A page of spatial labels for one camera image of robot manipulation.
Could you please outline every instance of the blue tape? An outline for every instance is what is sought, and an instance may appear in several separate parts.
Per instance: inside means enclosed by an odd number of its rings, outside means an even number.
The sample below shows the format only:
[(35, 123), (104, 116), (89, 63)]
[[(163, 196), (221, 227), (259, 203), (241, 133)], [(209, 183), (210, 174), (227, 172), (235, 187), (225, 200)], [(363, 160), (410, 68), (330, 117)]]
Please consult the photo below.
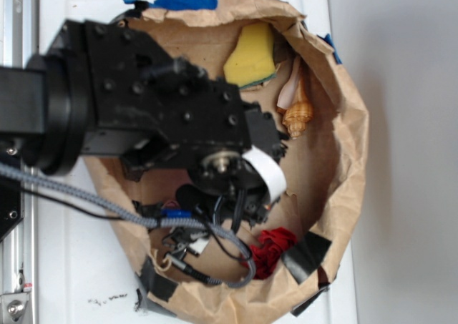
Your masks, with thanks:
[(337, 64), (342, 64), (342, 61), (341, 61), (341, 58), (338, 56), (337, 54), (337, 49), (336, 47), (334, 46), (334, 42), (331, 38), (331, 35), (330, 34), (327, 34), (324, 38), (322, 36), (319, 36), (320, 38), (322, 38), (326, 43), (328, 43), (329, 45), (331, 45), (334, 49), (334, 59), (336, 60), (336, 63)]
[(160, 210), (160, 214), (167, 218), (191, 218), (192, 216), (191, 211), (170, 208)]
[[(139, 0), (123, 0), (125, 4), (135, 4)], [(170, 11), (200, 9), (215, 10), (218, 7), (218, 0), (156, 0), (153, 3), (149, 2), (150, 8), (162, 8)]]

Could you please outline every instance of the red cloth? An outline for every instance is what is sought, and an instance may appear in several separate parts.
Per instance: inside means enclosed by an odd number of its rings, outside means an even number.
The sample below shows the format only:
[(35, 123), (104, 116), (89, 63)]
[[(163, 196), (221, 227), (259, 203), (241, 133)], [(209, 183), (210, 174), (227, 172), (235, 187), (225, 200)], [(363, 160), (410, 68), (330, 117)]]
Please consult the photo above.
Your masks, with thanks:
[(262, 244), (261, 247), (250, 246), (256, 264), (254, 278), (257, 280), (268, 278), (275, 270), (281, 254), (298, 242), (296, 236), (284, 227), (271, 231), (263, 230), (258, 241)]

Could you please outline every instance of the gray braided cable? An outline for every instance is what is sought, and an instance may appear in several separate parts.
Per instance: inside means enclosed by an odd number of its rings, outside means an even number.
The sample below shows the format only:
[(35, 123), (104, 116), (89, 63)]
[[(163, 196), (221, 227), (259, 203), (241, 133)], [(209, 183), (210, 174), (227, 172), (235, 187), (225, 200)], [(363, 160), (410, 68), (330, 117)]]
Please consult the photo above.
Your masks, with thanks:
[[(119, 205), (116, 205), (115, 203), (110, 202), (98, 195), (94, 195), (84, 190), (80, 190), (76, 187), (66, 185), (60, 182), (56, 182), (54, 180), (50, 180), (42, 176), (28, 174), (26, 172), (18, 170), (4, 163), (0, 163), (0, 176), (6, 177), (10, 180), (15, 180), (18, 182), (37, 185), (38, 187), (43, 187), (49, 190), (54, 190), (56, 192), (64, 193), (72, 197), (77, 197), (84, 201), (87, 201), (97, 206), (100, 206), (102, 208), (105, 208), (117, 214), (123, 220), (133, 222), (135, 224), (138, 224), (144, 227), (156, 228), (156, 227), (178, 226), (178, 227), (190, 227), (190, 228), (205, 230), (204, 224), (192, 218), (165, 218), (165, 219), (162, 219), (160, 222), (158, 222), (154, 218), (145, 218), (145, 217), (137, 216), (127, 211), (126, 209), (120, 207)], [(213, 230), (213, 232), (216, 235), (226, 240), (231, 241), (239, 249), (242, 256), (248, 259), (247, 261), (248, 268), (249, 268), (248, 274), (241, 281), (226, 282), (226, 285), (228, 285), (231, 288), (241, 288), (247, 285), (254, 278), (254, 275), (256, 273), (255, 263), (252, 258), (249, 258), (250, 251), (248, 250), (246, 245), (241, 240), (239, 240), (238, 237), (232, 231), (224, 230), (222, 227), (214, 225), (213, 223), (209, 223), (209, 226), (211, 227), (211, 229)], [(219, 285), (222, 282), (223, 282), (222, 280), (215, 279), (215, 278), (209, 279), (209, 283), (211, 285)]]

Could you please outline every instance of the black cable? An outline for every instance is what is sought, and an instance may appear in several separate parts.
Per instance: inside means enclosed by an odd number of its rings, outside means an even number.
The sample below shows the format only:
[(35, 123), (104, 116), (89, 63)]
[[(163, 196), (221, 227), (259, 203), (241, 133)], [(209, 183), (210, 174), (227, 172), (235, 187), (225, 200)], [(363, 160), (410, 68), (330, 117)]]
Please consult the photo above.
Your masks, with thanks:
[(80, 207), (80, 206), (77, 206), (77, 205), (74, 205), (70, 202), (67, 202), (65, 200), (61, 200), (61, 199), (58, 199), (57, 197), (52, 197), (50, 195), (46, 195), (46, 194), (43, 194), (43, 193), (40, 193), (40, 192), (37, 192), (35, 190), (28, 190), (27, 188), (21, 186), (21, 185), (14, 185), (13, 182), (10, 182), (8, 180), (5, 180), (3, 177), (0, 177), (0, 185), (3, 185), (7, 188), (9, 188), (10, 190), (13, 190), (15, 192), (24, 192), (24, 193), (27, 193), (27, 194), (31, 194), (31, 195), (35, 195), (37, 197), (40, 197), (40, 198), (43, 198), (43, 199), (46, 199), (46, 200), (49, 200), (49, 201), (52, 201), (52, 202), (56, 202), (58, 204), (61, 204), (61, 205), (64, 205), (64, 206), (67, 206), (67, 207), (70, 207), (72, 208), (73, 210), (76, 210), (78, 212), (81, 212), (81, 213), (84, 213), (86, 215), (89, 215), (90, 217), (94, 217), (94, 218), (97, 218), (97, 219), (103, 219), (103, 220), (123, 220), (121, 217), (112, 217), (112, 216), (106, 216), (106, 215), (98, 215), (97, 213), (93, 213), (93, 212), (90, 212), (88, 210), (85, 210), (84, 208)]
[(246, 203), (246, 193), (247, 191), (244, 189), (238, 190), (238, 193), (237, 193), (237, 200), (235, 202), (235, 209), (234, 209), (234, 215), (232, 218), (232, 225), (230, 226), (230, 229), (234, 233), (237, 233), (237, 231), (240, 229), (240, 224), (242, 224), (243, 211), (245, 209), (245, 203)]
[(215, 206), (213, 208), (213, 224), (221, 225), (221, 208), (223, 207), (224, 202), (226, 201), (224, 195), (220, 195), (219, 198), (215, 202)]
[(243, 258), (243, 257), (238, 257), (238, 256), (235, 256), (235, 255), (232, 255), (230, 252), (228, 252), (228, 250), (224, 247), (224, 245), (222, 244), (221, 240), (219, 239), (219, 237), (213, 232), (213, 229), (211, 226), (209, 226), (208, 224), (208, 221), (201, 218), (201, 216), (198, 216), (198, 215), (195, 215), (194, 218), (196, 220), (198, 220), (199, 222), (202, 223), (203, 226), (205, 226), (205, 229), (211, 234), (211, 236), (213, 238), (215, 238), (215, 241), (217, 242), (217, 244), (220, 246), (220, 249), (230, 258), (232, 258), (233, 260), (236, 260), (238, 262), (247, 262), (249, 261), (253, 254), (251, 252), (251, 249), (243, 242), (241, 241), (247, 248), (247, 251), (250, 252), (250, 255), (247, 257), (247, 258)]

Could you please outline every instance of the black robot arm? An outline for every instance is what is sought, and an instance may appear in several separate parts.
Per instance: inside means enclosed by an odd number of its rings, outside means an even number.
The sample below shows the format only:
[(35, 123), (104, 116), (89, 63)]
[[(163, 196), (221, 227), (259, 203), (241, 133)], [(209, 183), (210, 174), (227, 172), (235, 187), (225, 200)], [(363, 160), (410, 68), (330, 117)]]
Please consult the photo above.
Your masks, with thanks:
[(235, 85), (173, 59), (141, 31), (66, 21), (25, 70), (0, 68), (0, 147), (48, 175), (67, 173), (80, 155), (120, 157), (136, 177), (183, 168), (210, 197), (246, 190), (255, 207), (244, 219), (262, 222), (278, 194), (244, 154), (256, 147), (278, 163), (282, 139)]

